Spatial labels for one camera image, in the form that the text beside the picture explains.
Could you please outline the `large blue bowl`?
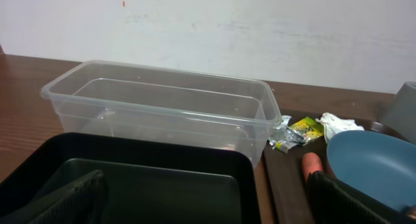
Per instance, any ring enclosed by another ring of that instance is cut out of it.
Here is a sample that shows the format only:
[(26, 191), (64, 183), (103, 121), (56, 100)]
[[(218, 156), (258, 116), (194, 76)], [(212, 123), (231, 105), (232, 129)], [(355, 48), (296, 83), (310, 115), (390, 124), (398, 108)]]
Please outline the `large blue bowl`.
[(329, 140), (327, 161), (345, 184), (403, 212), (415, 206), (415, 145), (372, 131), (345, 131)]

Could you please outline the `light blue cup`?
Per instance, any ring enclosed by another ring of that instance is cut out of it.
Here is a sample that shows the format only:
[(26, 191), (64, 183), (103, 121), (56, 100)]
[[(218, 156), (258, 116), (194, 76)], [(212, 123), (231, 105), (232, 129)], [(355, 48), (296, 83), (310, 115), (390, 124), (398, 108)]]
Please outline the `light blue cup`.
[(379, 121), (415, 144), (415, 111), (415, 81), (406, 81), (393, 102), (382, 112)]

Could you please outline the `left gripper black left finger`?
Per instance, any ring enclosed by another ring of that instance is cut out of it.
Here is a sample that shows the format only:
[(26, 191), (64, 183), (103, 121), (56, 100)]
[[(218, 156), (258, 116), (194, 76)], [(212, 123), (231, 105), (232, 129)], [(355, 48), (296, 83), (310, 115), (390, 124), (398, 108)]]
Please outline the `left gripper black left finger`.
[(97, 224), (106, 204), (107, 181), (97, 169), (2, 217), (1, 223)]

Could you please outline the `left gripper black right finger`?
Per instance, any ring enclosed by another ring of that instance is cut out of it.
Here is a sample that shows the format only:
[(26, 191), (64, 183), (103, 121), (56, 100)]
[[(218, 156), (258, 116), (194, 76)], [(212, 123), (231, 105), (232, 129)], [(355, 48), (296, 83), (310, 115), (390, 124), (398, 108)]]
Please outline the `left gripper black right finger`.
[(317, 223), (415, 223), (414, 218), (322, 171), (308, 175), (305, 190)]

